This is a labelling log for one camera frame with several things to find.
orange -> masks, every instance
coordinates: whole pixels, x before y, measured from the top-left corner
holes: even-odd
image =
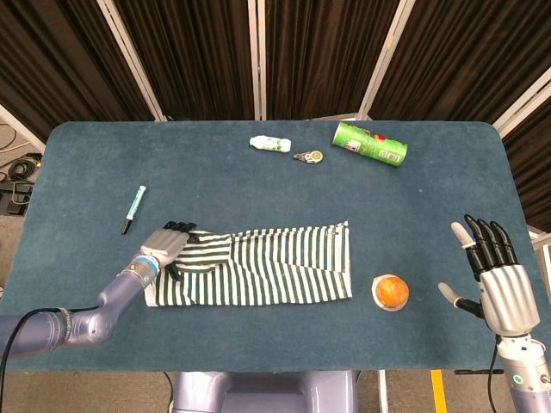
[[[377,298],[387,307],[399,307],[406,303],[410,289],[399,277],[388,277],[381,280],[376,288]]]

pen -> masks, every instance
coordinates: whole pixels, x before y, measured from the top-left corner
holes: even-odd
[[[138,193],[134,197],[134,201],[132,202],[132,205],[130,206],[130,209],[128,210],[127,218],[124,221],[124,225],[121,229],[121,234],[125,235],[128,232],[128,228],[130,228],[130,224],[132,224],[132,221],[134,219],[134,214],[138,210],[138,206],[141,202],[142,197],[144,196],[145,187],[141,185],[138,189]]]

green and white striped shirt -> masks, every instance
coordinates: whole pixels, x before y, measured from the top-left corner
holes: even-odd
[[[352,297],[348,222],[215,235],[194,231],[145,290],[149,306],[311,304]]]

small white bottle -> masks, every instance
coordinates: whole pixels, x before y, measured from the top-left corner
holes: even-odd
[[[249,140],[249,145],[253,148],[263,149],[265,151],[291,151],[291,141],[289,139],[273,138],[265,135],[252,137],[251,140]]]

green can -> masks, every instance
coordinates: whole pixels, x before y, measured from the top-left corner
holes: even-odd
[[[407,152],[406,144],[343,122],[338,124],[333,144],[394,166],[404,162]]]

